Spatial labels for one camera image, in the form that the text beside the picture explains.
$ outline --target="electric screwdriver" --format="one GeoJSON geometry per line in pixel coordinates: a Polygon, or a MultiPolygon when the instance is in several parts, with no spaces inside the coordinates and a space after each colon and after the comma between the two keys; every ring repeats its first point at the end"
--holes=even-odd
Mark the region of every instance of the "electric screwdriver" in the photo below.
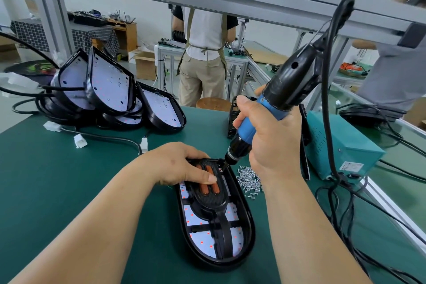
{"type": "MultiPolygon", "coordinates": [[[[321,40],[322,38],[297,50],[278,69],[257,99],[277,120],[287,116],[293,106],[299,105],[321,82],[321,40]]],[[[250,152],[255,133],[256,129],[246,117],[226,152],[227,164],[235,165],[250,152]]]]}
{"type": "MultiPolygon", "coordinates": [[[[321,75],[329,71],[329,61],[333,39],[350,17],[355,0],[342,0],[336,8],[330,27],[314,43],[306,44],[297,50],[268,82],[257,102],[269,110],[277,120],[284,119],[291,109],[299,105],[321,82],[321,75]],[[326,70],[322,67],[326,54],[326,70]]],[[[225,164],[235,165],[251,150],[256,129],[246,117],[237,130],[228,151],[225,164]]]]}

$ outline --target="beige apron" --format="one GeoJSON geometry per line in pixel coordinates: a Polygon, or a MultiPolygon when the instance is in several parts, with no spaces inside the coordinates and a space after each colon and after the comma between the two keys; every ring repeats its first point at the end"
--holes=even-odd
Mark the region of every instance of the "beige apron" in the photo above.
{"type": "Polygon", "coordinates": [[[199,47],[199,46],[195,46],[195,45],[192,45],[192,44],[189,43],[189,35],[191,33],[191,24],[192,24],[192,18],[193,17],[194,17],[194,8],[191,8],[189,10],[189,17],[188,17],[188,27],[187,27],[187,32],[188,32],[187,35],[188,36],[187,36],[187,43],[185,45],[184,53],[182,54],[181,60],[179,61],[177,75],[179,75],[179,73],[180,73],[180,67],[181,67],[181,64],[182,64],[182,60],[183,60],[184,55],[186,53],[186,50],[187,50],[187,48],[189,46],[201,49],[201,52],[203,54],[205,54],[208,50],[210,50],[210,51],[217,51],[219,53],[220,61],[222,62],[223,68],[225,69],[225,72],[226,72],[226,66],[227,66],[227,64],[226,64],[225,54],[223,52],[223,49],[224,49],[225,42],[226,42],[226,39],[227,39],[227,36],[228,36],[228,30],[226,29],[228,16],[227,15],[222,15],[222,47],[220,49],[218,49],[218,50],[213,50],[213,49],[208,48],[208,47],[199,47]]]}

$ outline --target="white shirt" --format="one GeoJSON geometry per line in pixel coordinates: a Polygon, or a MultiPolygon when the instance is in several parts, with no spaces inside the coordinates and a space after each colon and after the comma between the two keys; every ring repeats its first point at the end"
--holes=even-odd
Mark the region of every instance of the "white shirt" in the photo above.
{"type": "MultiPolygon", "coordinates": [[[[189,10],[190,8],[188,7],[182,7],[186,39],[188,37],[189,10]]],[[[198,47],[208,47],[213,50],[221,49],[223,46],[222,14],[195,9],[191,23],[189,43],[198,47]]],[[[186,53],[189,57],[201,61],[214,60],[219,57],[217,51],[208,50],[204,54],[201,49],[190,46],[186,50],[186,53]]]]}

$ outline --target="pile of screws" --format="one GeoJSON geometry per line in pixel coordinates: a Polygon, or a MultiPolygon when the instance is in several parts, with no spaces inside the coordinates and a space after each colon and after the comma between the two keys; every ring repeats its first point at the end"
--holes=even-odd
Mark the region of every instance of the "pile of screws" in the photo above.
{"type": "Polygon", "coordinates": [[[237,180],[244,193],[247,194],[244,195],[247,198],[254,200],[255,195],[258,195],[260,191],[263,192],[260,178],[250,167],[240,166],[238,169],[237,180]]]}

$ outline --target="khaki pants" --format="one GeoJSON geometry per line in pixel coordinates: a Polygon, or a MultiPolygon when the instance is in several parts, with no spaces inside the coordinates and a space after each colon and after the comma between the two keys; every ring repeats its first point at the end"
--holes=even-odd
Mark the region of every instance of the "khaki pants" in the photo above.
{"type": "Polygon", "coordinates": [[[223,98],[226,71],[220,57],[200,61],[186,53],[180,66],[179,102],[181,106],[195,107],[203,93],[204,98],[223,98]]]}

